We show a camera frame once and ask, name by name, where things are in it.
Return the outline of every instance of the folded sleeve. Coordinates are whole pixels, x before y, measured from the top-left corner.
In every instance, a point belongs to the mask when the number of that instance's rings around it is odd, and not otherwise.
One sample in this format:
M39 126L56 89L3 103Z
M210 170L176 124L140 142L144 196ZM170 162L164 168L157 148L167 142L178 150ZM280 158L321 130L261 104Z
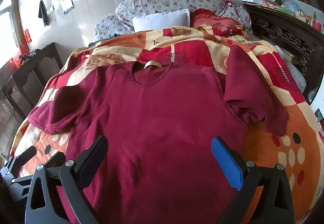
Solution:
M28 121L50 134L70 130L84 112L95 81L96 71L93 70L79 84L59 88L53 100L31 110Z
M243 123L264 121L268 131L283 136L288 113L260 69L237 45L231 46L223 98Z

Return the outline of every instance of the patterned blanket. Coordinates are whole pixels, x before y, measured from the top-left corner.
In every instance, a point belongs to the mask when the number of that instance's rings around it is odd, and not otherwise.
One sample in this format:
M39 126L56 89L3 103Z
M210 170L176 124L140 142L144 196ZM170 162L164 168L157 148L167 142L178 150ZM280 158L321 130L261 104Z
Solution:
M226 74L230 46L239 45L258 66L289 114L283 137L268 132L264 122L249 124L244 159L265 167L277 163L284 165L292 190L295 220L299 223L322 194L324 184L324 145L316 117L275 47L266 41L249 40L244 31L230 36L232 34L232 30L225 33L207 25L196 29L172 27L124 35L90 48L77 49L60 73L47 83L38 106L53 100L59 88L76 85L93 69L107 64L136 60L142 63L149 60L187 62L213 66ZM18 155L31 145L37 148L37 155L23 167L21 176L32 174L37 164L45 163L57 151L65 153L67 145L73 144L69 142L69 132L49 135L27 120L17 132L17 137L19 135L23 135L22 139L17 148L12 149L12 154ZM262 187L257 190L245 223L251 218L261 191Z

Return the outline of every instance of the shirt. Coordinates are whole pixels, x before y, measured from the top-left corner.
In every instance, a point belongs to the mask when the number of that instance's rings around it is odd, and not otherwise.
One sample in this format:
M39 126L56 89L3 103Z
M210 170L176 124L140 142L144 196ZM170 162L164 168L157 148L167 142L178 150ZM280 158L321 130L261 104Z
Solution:
M51 134L72 129L67 159L76 159L97 136L107 137L106 159L84 189L100 223L215 223L237 191L214 159L211 140L221 136L244 155L247 124L264 121L283 135L285 108L238 46L231 47L227 75L170 63L141 84L134 66L97 67L34 108L29 121Z

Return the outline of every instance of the white pillow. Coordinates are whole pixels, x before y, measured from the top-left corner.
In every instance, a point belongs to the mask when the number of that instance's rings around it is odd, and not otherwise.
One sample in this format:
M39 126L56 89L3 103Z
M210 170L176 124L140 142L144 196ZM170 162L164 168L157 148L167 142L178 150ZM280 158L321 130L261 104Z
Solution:
M159 30L172 26L190 27L189 9L169 13L156 13L133 18L135 32L146 30Z

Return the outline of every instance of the bolt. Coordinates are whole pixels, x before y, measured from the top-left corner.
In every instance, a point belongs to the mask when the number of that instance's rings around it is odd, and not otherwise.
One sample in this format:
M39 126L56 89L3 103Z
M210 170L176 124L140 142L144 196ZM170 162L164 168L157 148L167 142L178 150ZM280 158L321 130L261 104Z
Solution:
M36 167L36 170L42 170L43 169L43 167L44 167L44 165L42 165L42 164L39 164L37 167Z
M68 161L65 162L66 166L72 166L73 164L74 164L73 160L68 160Z
M246 161L246 165L248 167L254 167L255 166L255 163L253 161L251 161L251 160L248 160L248 161Z
M277 168L280 171L284 170L284 166L282 164L277 164Z

